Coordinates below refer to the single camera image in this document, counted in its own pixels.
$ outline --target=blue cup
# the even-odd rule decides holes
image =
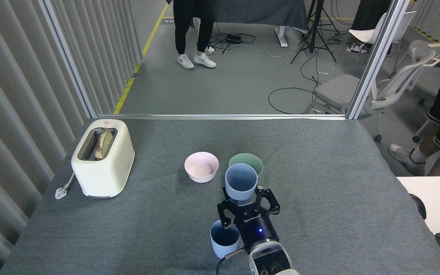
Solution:
[[[250,165],[236,163],[225,172],[225,191],[237,201],[249,200],[257,186],[257,173]]]

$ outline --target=desk leg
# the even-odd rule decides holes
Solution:
[[[288,47],[288,42],[285,39],[285,26],[280,26],[279,28],[274,28],[276,35],[278,35],[278,40],[280,41],[281,47]]]

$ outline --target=tripod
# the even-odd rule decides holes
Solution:
[[[327,16],[328,20],[330,21],[330,24],[320,24],[320,16],[322,14],[322,11],[325,13],[325,15]],[[330,17],[328,16],[327,12],[325,12],[324,9],[324,0],[312,0],[311,5],[310,5],[310,9],[309,9],[309,21],[311,20],[310,18],[314,16],[315,20],[313,21],[312,27],[310,28],[309,32],[304,35],[304,38],[298,43],[298,45],[300,45],[303,42],[303,45],[300,47],[300,49],[298,50],[298,52],[296,53],[295,57],[293,57],[292,61],[290,62],[290,64],[293,64],[293,61],[295,61],[296,57],[298,56],[298,54],[305,49],[309,49],[310,53],[313,53],[313,49],[324,49],[327,50],[328,52],[330,52],[330,55],[332,56],[332,58],[334,59],[334,61],[337,61],[334,57],[334,55],[332,54],[331,50],[328,48],[327,43],[325,43],[322,35],[320,34],[320,32],[318,31],[317,27],[318,26],[333,26],[335,31],[337,33],[339,33],[339,31],[337,30],[337,28],[335,27],[334,23],[332,22],[332,20],[330,19]],[[315,36],[316,34],[318,34],[318,36],[320,37],[320,39],[322,39],[322,42],[324,43],[323,47],[316,47],[315,46]]]

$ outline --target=white sneaker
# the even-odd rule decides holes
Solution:
[[[206,56],[205,53],[201,54],[200,56],[194,54],[192,60],[195,63],[203,64],[207,68],[215,68],[217,66],[217,63],[213,62],[210,58],[208,58],[208,56]]]
[[[396,144],[391,144],[388,147],[388,152],[390,152],[390,155],[394,157],[399,162],[402,162],[405,167],[407,167],[407,170],[410,171],[414,176],[423,176],[424,175],[424,167],[425,162],[423,163],[415,163],[410,159],[410,154],[415,150],[412,149],[412,151],[407,150],[405,148],[402,148]]]
[[[188,55],[185,53],[178,56],[178,63],[188,70],[194,68],[194,64],[189,60]]]

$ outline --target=white toaster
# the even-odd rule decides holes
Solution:
[[[94,149],[105,129],[113,133],[113,138],[103,159],[96,160]],[[71,165],[84,195],[110,198],[123,190],[134,157],[130,133],[123,121],[96,120],[79,141]]]

